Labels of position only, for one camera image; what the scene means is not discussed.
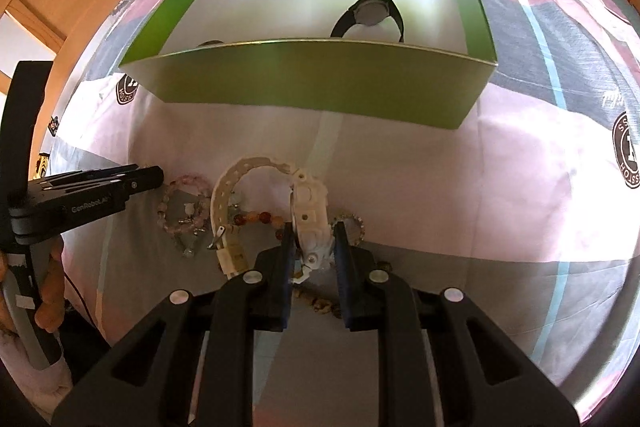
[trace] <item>black watch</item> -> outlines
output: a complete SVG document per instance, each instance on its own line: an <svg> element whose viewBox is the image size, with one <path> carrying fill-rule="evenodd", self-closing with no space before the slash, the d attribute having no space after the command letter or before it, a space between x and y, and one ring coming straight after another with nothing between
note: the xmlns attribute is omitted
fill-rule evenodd
<svg viewBox="0 0 640 427"><path fill-rule="evenodd" d="M332 37L343 37L349 28L356 24L375 26L387 17L396 21L400 30L398 42L404 42L404 23L396 3L392 0L358 0L335 23Z"/></svg>

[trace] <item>silver bolt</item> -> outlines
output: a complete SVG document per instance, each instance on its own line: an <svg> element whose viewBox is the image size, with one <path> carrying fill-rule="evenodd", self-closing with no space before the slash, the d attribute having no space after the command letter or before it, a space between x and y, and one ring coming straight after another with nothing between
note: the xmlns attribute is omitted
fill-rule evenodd
<svg viewBox="0 0 640 427"><path fill-rule="evenodd" d="M242 280L247 284L256 284L262 280L262 274L258 270L249 270L242 276Z"/></svg>
<svg viewBox="0 0 640 427"><path fill-rule="evenodd" d="M465 298L465 294L458 288L447 288L444 290L444 298L449 302L460 302Z"/></svg>
<svg viewBox="0 0 640 427"><path fill-rule="evenodd" d="M371 272L369 272L369 279L371 282L382 284L389 280L389 274L384 270L371 270Z"/></svg>
<svg viewBox="0 0 640 427"><path fill-rule="evenodd" d="M184 304L189 300L189 293L185 290L176 290L169 296L169 300L173 304Z"/></svg>

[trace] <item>device handle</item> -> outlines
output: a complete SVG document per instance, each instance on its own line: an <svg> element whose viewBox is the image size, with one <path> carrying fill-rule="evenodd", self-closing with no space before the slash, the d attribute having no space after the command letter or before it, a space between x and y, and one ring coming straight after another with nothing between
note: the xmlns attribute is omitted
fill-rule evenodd
<svg viewBox="0 0 640 427"><path fill-rule="evenodd" d="M53 239L37 245L15 245L5 251L9 270L2 282L2 294L15 329L27 352L31 366L39 371L62 357L62 348L52 333L35 322L35 312L42 304L40 287L47 276Z"/></svg>

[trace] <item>human hand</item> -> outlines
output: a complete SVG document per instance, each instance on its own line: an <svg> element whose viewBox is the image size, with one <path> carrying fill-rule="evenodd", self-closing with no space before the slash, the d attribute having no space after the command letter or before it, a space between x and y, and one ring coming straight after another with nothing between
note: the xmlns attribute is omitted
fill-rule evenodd
<svg viewBox="0 0 640 427"><path fill-rule="evenodd" d="M47 275L40 287L42 304L36 310L36 324L48 333L56 331L65 318L65 272L62 267L62 251L65 243L62 236L53 241ZM8 270L6 256L0 252L0 284ZM16 332L2 292L0 292L0 330Z"/></svg>

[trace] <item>black watch strap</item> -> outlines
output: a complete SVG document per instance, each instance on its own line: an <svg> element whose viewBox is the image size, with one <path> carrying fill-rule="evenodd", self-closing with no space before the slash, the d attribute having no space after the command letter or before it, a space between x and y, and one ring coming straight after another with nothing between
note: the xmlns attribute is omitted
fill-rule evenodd
<svg viewBox="0 0 640 427"><path fill-rule="evenodd" d="M358 8L358 6L364 1L368 0L357 0L345 13L342 14L338 19L338 22L335 23L334 29L331 31L332 37L343 37L349 28L357 24L355 11L356 8ZM398 42L404 42L404 21L402 20L398 6L396 6L396 3L394 3L393 0L381 1L386 3L389 10L389 17L391 17L398 26L398 30L400 31L400 38L398 39Z"/></svg>

